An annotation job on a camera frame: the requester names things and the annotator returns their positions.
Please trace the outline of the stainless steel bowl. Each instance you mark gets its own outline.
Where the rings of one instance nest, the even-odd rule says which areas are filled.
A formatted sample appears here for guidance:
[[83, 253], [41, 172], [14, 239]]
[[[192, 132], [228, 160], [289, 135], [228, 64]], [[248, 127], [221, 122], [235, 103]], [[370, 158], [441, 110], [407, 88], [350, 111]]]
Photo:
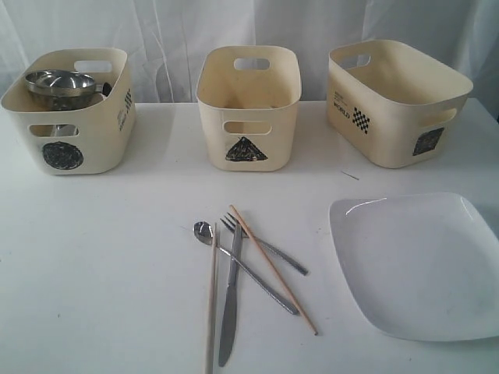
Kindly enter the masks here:
[[85, 108], [97, 92], [92, 76], [61, 69], [28, 72], [24, 83], [33, 101], [49, 111]]

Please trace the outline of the steel spoon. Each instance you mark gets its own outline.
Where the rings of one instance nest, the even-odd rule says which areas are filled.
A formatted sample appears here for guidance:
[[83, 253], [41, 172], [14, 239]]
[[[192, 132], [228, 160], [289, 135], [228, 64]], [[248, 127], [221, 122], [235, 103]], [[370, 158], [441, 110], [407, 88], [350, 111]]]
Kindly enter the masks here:
[[[209, 223], [206, 221], [198, 221], [193, 226], [194, 236], [202, 243], [206, 245], [213, 244], [214, 230]], [[287, 310], [292, 315], [297, 316], [299, 310], [294, 306], [292, 302], [286, 299], [284, 296], [280, 295], [273, 289], [265, 280], [263, 280], [258, 274], [252, 271], [243, 261], [237, 259], [236, 256], [229, 250], [216, 245], [217, 249], [220, 249], [224, 254], [231, 258], [231, 261], [238, 264], [238, 266], [245, 271], [263, 290], [265, 290], [280, 306]]]

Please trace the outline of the cream bin with square mark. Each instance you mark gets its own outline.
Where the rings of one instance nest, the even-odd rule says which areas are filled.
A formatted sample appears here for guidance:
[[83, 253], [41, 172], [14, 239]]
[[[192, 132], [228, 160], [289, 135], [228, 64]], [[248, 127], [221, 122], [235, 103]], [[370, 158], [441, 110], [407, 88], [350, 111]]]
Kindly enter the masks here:
[[473, 89], [470, 78], [401, 41], [330, 52], [327, 117], [372, 163], [403, 168], [443, 149]]

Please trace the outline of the wooden chopstick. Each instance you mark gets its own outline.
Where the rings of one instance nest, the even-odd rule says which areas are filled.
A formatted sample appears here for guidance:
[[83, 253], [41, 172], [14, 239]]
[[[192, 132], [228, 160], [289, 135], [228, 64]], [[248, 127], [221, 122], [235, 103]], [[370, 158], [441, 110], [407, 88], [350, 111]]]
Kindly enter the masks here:
[[271, 258], [267, 255], [267, 253], [264, 251], [263, 247], [257, 241], [257, 238], [254, 235], [254, 233], [252, 232], [252, 230], [250, 229], [250, 226], [245, 222], [245, 220], [242, 218], [242, 215], [239, 213], [239, 211], [235, 208], [235, 206], [233, 204], [230, 204], [229, 208], [233, 212], [233, 215], [235, 216], [236, 220], [245, 229], [245, 231], [248, 234], [250, 240], [260, 250], [262, 256], [266, 259], [266, 261], [268, 263], [268, 266], [272, 269], [274, 275], [276, 276], [276, 278], [280, 282], [281, 286], [284, 288], [286, 295], [289, 296], [289, 298], [292, 301], [292, 304], [298, 309], [301, 317], [303, 317], [305, 319], [306, 323], [308, 324], [308, 326], [310, 327], [310, 329], [313, 331], [313, 335], [314, 336], [318, 336], [319, 335], [319, 331], [317, 330], [317, 328], [315, 327], [314, 323], [312, 322], [312, 320], [310, 319], [310, 317], [306, 313], [305, 309], [301, 306], [299, 300], [294, 295], [292, 289], [288, 286], [286, 280], [281, 275], [281, 273], [278, 270], [278, 268], [274, 265], [274, 263], [272, 262]]
[[211, 278], [210, 287], [208, 289], [208, 314], [207, 314], [207, 339], [205, 349], [204, 373], [213, 372], [213, 357], [214, 357], [214, 326], [216, 320], [216, 301], [217, 301], [217, 224], [211, 229], [212, 245], [211, 245]]

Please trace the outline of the steel mug with handle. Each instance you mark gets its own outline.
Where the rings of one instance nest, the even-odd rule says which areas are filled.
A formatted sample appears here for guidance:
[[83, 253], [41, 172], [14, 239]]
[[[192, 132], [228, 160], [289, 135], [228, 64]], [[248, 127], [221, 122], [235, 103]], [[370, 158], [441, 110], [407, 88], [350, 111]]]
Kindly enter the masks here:
[[96, 85], [96, 93], [107, 97], [112, 91], [112, 85], [108, 82]]

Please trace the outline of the white square plate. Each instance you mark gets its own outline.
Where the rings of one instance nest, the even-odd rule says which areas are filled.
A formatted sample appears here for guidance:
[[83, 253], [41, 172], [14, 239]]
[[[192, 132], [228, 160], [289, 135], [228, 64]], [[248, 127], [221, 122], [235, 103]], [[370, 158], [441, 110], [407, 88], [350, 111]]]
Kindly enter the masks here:
[[498, 335], [498, 239], [453, 192], [340, 199], [334, 249], [364, 317], [406, 340]]

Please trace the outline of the cream bin with circle mark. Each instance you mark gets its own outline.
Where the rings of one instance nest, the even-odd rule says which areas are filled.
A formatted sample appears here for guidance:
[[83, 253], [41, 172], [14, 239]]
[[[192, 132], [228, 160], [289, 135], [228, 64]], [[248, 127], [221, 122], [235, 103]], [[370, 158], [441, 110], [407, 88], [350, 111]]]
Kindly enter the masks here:
[[[37, 167], [49, 175], [98, 174], [117, 166], [125, 153], [136, 110], [128, 55], [118, 48], [72, 48], [52, 51], [35, 60], [27, 72], [74, 69], [78, 61], [107, 61], [107, 72], [92, 72], [112, 91], [103, 101], [73, 111], [48, 111], [37, 105], [20, 76], [7, 89], [1, 106]], [[51, 137], [51, 127], [75, 125], [77, 136]]]

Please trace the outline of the steel table knife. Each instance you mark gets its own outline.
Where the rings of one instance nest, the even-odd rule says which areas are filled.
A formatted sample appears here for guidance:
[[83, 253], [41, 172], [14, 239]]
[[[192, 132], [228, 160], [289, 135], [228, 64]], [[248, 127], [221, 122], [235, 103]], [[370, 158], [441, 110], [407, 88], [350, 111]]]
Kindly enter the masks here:
[[237, 325], [237, 276], [239, 264], [231, 259], [228, 284], [225, 296], [225, 307], [221, 325], [221, 336], [218, 352], [218, 366], [224, 367], [232, 353]]

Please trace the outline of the cream bin with triangle mark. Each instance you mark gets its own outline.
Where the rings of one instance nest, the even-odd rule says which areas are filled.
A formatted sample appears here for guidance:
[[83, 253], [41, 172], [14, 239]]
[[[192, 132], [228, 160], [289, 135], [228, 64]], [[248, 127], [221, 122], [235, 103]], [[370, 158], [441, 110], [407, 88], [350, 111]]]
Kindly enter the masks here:
[[279, 46], [226, 46], [205, 58], [196, 98], [211, 163], [275, 171], [292, 152], [301, 97], [296, 54]]

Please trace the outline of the steel fork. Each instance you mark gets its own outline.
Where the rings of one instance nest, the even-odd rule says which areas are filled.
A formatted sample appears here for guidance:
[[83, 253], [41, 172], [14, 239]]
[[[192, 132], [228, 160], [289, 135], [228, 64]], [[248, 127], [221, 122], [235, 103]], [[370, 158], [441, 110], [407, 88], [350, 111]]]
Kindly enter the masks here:
[[[223, 223], [223, 225], [228, 230], [230, 230], [231, 233], [235, 232], [236, 219], [235, 219], [235, 217], [232, 214], [227, 213], [226, 215], [224, 215], [223, 218], [220, 219], [220, 221]], [[287, 264], [289, 264], [290, 266], [292, 266], [295, 270], [297, 270], [303, 276], [306, 276], [309, 273], [308, 269], [305, 268], [304, 265], [302, 265], [301, 263], [299, 263], [298, 261], [296, 261], [295, 259], [293, 259], [291, 256], [289, 256], [285, 252], [281, 251], [280, 249], [278, 249], [274, 245], [272, 245], [272, 244], [264, 241], [263, 239], [261, 239], [261, 238], [259, 238], [257, 236], [255, 237], [255, 239], [257, 240], [257, 242], [259, 244], [261, 244], [261, 246], [264, 249], [272, 252], [277, 257], [279, 257], [282, 260], [284, 260]]]

